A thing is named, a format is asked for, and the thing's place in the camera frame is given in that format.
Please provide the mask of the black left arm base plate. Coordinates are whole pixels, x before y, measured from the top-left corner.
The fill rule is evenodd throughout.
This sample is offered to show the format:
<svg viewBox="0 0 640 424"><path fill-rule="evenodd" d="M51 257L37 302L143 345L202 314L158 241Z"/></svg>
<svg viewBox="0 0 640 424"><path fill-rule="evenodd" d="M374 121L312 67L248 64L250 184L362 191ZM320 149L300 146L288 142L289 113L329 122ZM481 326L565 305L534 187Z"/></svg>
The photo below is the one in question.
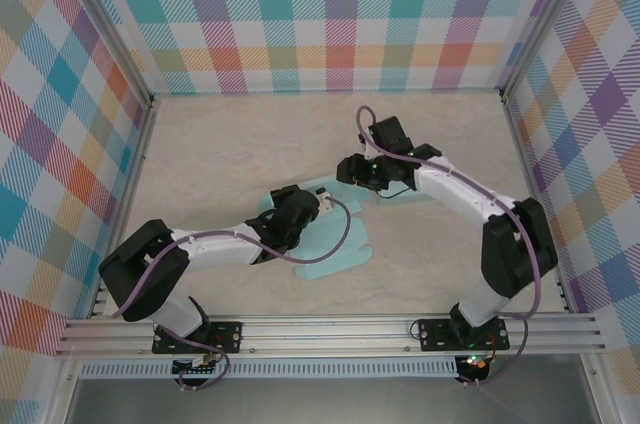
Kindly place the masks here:
<svg viewBox="0 0 640 424"><path fill-rule="evenodd" d="M197 354L204 349L186 343L186 340L222 349L227 354L237 354L242 339L241 322L212 321L201 325L182 339L176 339L164 328L155 325L151 347L153 354Z"/></svg>

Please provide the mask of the aluminium side rail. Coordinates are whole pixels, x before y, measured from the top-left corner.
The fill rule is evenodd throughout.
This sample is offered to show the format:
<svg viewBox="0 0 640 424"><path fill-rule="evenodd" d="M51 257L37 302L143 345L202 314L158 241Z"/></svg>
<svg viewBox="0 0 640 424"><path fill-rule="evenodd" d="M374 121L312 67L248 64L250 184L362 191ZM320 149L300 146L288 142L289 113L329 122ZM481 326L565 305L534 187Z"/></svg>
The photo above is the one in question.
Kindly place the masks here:
<svg viewBox="0 0 640 424"><path fill-rule="evenodd" d="M542 201L541 194L537 188L533 172L531 171L527 161L524 142L518 133L517 125L514 123L514 120L511 114L508 96L504 94L502 91L500 91L499 97L500 97L500 102L505 115L507 125L509 127L511 136L513 138L514 146L516 148L516 152L520 161L522 173L523 173L524 180L526 182L526 186L529 191L529 194L533 198L535 198L540 204L542 204L543 201ZM561 261L558 261L558 263L556 264L553 270L553 276L556 282L557 292L562 302L563 311L565 313L573 313L573 310L571 309L571 305L569 302L569 296L564 286L560 263Z"/></svg>
<svg viewBox="0 0 640 424"><path fill-rule="evenodd" d="M146 104L139 139L134 148L127 179L123 187L123 193L118 203L118 207L116 208L113 226L109 234L109 240L107 241L105 249L106 255L114 251L124 239L133 200L135 198L139 179L146 159L147 150L153 134L160 104L161 97L158 95L152 95L150 97L150 101Z"/></svg>

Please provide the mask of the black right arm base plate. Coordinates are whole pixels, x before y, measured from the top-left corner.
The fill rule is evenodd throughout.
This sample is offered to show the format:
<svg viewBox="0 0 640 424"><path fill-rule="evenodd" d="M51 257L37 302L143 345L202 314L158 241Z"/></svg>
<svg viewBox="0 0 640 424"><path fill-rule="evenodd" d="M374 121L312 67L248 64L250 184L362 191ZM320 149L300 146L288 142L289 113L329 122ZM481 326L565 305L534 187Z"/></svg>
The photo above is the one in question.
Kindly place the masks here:
<svg viewBox="0 0 640 424"><path fill-rule="evenodd" d="M510 341L503 319L494 318L481 327L471 327L464 320L420 319L418 337L423 352L435 351L503 351Z"/></svg>

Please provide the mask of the small circuit board with lights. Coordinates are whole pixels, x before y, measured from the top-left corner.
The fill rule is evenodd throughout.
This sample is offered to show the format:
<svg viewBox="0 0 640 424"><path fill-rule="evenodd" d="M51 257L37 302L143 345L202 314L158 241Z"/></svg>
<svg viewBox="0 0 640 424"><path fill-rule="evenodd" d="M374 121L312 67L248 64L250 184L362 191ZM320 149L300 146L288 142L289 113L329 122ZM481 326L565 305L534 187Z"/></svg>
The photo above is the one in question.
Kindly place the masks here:
<svg viewBox="0 0 640 424"><path fill-rule="evenodd" d="M459 374L488 371L492 358L489 355L472 354L456 358Z"/></svg>

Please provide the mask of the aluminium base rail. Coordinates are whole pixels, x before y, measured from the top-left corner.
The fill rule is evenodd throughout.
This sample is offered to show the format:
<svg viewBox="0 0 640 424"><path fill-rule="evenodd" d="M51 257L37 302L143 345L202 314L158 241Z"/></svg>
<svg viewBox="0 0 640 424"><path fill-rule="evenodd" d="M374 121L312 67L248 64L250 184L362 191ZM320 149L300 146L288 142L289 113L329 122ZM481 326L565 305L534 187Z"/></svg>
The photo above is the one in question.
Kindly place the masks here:
<svg viewBox="0 0 640 424"><path fill-rule="evenodd" d="M530 355L602 353L605 339L589 314L541 313L528 322L504 318L510 349L503 351L423 352L418 337L424 315L353 316L237 316L220 322L241 322L240 350L234 357L329 358L414 357L420 353L454 356L497 352L501 356L523 350ZM72 320L63 332L56 357L109 359L187 357L189 354L153 354L154 326L149 321L126 323L97 317Z"/></svg>

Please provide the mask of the aluminium frame post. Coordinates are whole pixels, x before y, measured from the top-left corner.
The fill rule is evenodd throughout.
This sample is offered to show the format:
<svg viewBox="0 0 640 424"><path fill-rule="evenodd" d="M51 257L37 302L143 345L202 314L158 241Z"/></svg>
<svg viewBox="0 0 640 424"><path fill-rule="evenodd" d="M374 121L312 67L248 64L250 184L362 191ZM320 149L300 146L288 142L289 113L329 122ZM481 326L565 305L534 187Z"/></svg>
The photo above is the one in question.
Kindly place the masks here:
<svg viewBox="0 0 640 424"><path fill-rule="evenodd" d="M566 1L543 0L539 6L540 12L531 26L531 31L522 44L520 52L515 57L509 72L506 74L504 83L498 88L501 102L504 106L509 103L510 98L524 79L532 65L535 54L558 18Z"/></svg>
<svg viewBox="0 0 640 424"><path fill-rule="evenodd" d="M133 57L125 46L116 26L111 19L102 0L80 0L85 12L96 27L100 36L104 39L114 60L120 66L127 82L132 86L134 93L142 99L149 109L153 107L154 95L145 83L142 73L135 64Z"/></svg>

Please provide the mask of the grey metal panel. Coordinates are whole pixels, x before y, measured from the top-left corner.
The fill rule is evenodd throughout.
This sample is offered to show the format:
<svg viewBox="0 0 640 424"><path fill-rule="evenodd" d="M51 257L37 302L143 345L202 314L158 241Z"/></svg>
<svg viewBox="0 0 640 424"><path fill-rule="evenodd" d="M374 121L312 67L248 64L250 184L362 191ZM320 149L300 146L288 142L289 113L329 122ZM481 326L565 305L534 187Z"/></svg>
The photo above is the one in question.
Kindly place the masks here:
<svg viewBox="0 0 640 424"><path fill-rule="evenodd" d="M65 424L601 424L585 394L447 379L83 380Z"/></svg>

